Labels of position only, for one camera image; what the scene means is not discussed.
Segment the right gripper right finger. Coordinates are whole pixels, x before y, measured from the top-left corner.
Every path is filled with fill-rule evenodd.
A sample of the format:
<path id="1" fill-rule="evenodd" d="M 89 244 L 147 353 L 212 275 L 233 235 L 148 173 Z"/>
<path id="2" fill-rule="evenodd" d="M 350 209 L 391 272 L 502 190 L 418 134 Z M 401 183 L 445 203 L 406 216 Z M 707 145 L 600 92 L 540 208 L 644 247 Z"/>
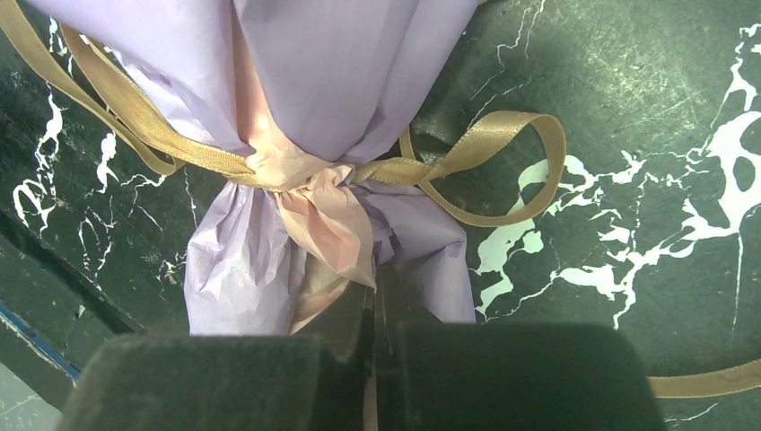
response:
<path id="1" fill-rule="evenodd" d="M 662 430 L 643 363 L 611 328 L 454 324 L 394 268 L 375 300 L 379 430 Z"/>

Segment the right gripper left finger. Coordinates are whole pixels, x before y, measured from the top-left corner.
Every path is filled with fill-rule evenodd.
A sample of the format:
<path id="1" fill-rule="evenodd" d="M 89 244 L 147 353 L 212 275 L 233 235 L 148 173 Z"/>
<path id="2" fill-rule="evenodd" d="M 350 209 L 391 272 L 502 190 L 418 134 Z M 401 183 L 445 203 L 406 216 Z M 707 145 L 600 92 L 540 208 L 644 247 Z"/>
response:
<path id="1" fill-rule="evenodd" d="M 360 430 L 373 292 L 349 285 L 292 336 L 128 335 L 102 346 L 61 430 Z"/>

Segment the purple flower bouquet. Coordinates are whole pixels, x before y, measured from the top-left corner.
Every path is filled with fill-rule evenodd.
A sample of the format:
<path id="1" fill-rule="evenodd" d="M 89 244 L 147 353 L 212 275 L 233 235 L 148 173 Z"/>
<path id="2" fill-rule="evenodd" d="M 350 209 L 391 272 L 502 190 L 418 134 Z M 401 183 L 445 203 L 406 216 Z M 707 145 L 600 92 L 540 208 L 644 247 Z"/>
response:
<path id="1" fill-rule="evenodd" d="M 242 155 L 188 243 L 194 335 L 284 335 L 350 282 L 410 265 L 423 305 L 475 319 L 466 235 L 413 186 L 354 183 L 421 108 L 474 1 L 38 1 L 111 48 L 184 137 Z"/>

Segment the brown ribbon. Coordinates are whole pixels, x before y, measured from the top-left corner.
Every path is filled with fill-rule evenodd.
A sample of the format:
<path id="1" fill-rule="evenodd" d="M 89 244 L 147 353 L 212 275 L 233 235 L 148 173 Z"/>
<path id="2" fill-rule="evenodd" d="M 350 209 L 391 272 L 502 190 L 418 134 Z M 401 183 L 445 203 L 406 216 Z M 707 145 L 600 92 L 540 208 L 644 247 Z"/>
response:
<path id="1" fill-rule="evenodd" d="M 89 112 L 109 131 L 110 137 L 127 144 L 151 171 L 169 177 L 185 166 L 195 166 L 229 182 L 262 187 L 263 180 L 247 169 L 242 155 L 184 137 L 162 118 L 119 63 L 114 51 L 71 28 L 57 25 L 63 47 L 81 78 L 73 78 L 59 65 L 56 55 L 40 38 L 21 1 L 1 4 L 1 31 L 12 47 L 12 56 L 42 80 L 50 91 L 61 94 Z M 376 180 L 386 184 L 413 186 L 431 198 L 461 227 L 502 227 L 530 220 L 546 209 L 558 188 L 563 172 L 566 137 L 559 121 L 547 114 L 498 110 L 477 118 L 446 155 L 437 163 L 415 156 L 411 122 L 385 154 L 357 170 L 355 184 Z M 542 190 L 523 207 L 505 215 L 477 215 L 450 202 L 434 187 L 439 178 L 472 170 L 492 159 L 524 129 L 538 133 L 545 147 L 548 174 Z"/>

